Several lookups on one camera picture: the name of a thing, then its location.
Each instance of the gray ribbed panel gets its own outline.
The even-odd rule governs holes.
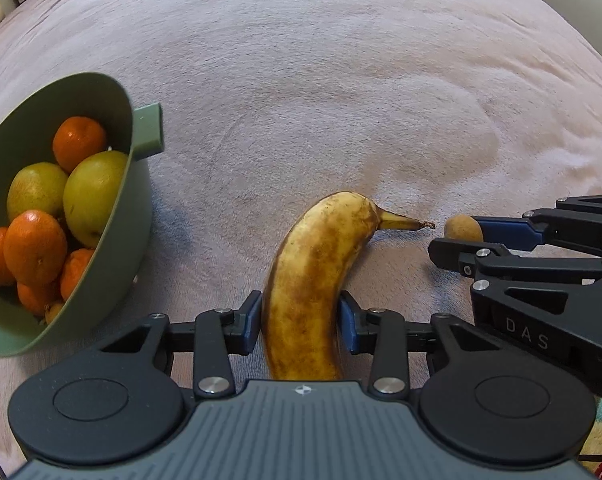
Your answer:
[[[70,471],[32,462],[14,480],[587,480],[575,462],[504,472],[447,454],[411,411],[367,397],[358,383],[251,381],[204,402],[167,446],[134,463]]]

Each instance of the green pear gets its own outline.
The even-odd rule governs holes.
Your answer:
[[[63,189],[66,182],[65,171],[50,162],[31,164],[20,170],[8,191],[10,222],[30,209],[60,218],[63,215]]]
[[[110,219],[126,171],[127,155],[100,152],[70,174],[63,193],[65,222],[83,245],[94,249]]]

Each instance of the banana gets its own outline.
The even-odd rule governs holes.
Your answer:
[[[261,327],[272,378],[341,378],[336,305],[350,267],[377,229],[424,227],[435,226],[385,211],[350,191],[308,209],[281,243],[263,292]]]

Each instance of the green bowl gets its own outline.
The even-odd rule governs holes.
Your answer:
[[[98,73],[79,73],[42,88],[0,125],[0,227],[14,176],[35,162],[54,162],[52,138],[68,117],[97,120],[114,150],[128,154],[110,221],[81,281],[63,310],[43,326],[18,303],[15,287],[0,287],[0,356],[84,335],[119,303],[136,276],[150,235],[152,192],[146,158],[163,151],[161,106],[132,109],[124,88]]]

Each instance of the white logo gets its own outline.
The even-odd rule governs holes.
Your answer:
[[[306,384],[303,384],[302,386],[297,386],[295,388],[295,391],[299,395],[307,395],[307,394],[311,394],[314,390],[312,388],[310,388],[309,386],[307,386]]]

